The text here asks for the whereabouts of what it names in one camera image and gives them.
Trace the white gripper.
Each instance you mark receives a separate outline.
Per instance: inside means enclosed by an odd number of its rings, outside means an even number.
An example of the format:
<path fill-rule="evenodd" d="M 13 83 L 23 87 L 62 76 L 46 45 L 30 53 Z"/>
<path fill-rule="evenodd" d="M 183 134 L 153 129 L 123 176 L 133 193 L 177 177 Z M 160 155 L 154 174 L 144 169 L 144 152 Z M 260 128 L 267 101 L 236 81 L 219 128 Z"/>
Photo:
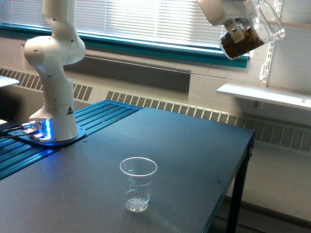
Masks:
<path fill-rule="evenodd" d="M 209 23 L 213 26 L 225 25 L 235 43 L 244 39 L 244 33 L 236 18 L 243 24 L 253 24 L 254 7 L 251 0 L 198 0 Z"/>

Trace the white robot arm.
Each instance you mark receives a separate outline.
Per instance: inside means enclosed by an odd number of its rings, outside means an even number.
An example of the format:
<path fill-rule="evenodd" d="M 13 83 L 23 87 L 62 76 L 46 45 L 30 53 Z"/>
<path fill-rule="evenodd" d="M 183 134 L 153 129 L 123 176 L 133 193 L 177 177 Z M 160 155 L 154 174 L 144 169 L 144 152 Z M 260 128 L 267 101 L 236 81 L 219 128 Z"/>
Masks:
<path fill-rule="evenodd" d="M 29 39 L 24 47 L 24 56 L 43 85 L 43 106 L 30 116 L 32 126 L 23 130 L 37 143 L 65 143 L 79 134 L 73 83 L 64 71 L 64 66 L 81 61 L 86 51 L 76 30 L 75 10 L 74 0 L 43 1 L 42 15 L 52 33 Z"/>

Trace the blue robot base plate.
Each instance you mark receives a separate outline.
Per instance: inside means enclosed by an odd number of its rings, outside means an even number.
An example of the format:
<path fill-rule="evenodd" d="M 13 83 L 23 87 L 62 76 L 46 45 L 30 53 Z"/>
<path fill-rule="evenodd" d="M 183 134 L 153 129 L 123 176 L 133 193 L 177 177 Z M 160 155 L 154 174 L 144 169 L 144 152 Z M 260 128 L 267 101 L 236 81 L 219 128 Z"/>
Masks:
<path fill-rule="evenodd" d="M 35 146 L 41 146 L 41 147 L 50 147 L 50 148 L 63 148 L 67 147 L 71 144 L 74 144 L 77 141 L 80 141 L 81 139 L 86 137 L 86 130 L 83 127 L 77 127 L 78 130 L 78 135 L 70 140 L 65 140 L 65 141 L 40 141 L 39 139 L 35 139 L 34 137 L 30 137 L 29 135 L 22 135 L 22 136 L 17 136 L 22 134 L 22 130 L 16 130 L 9 132 L 9 136 L 13 136 L 19 141 L 22 141 L 24 143 L 28 143 L 31 145 Z"/>

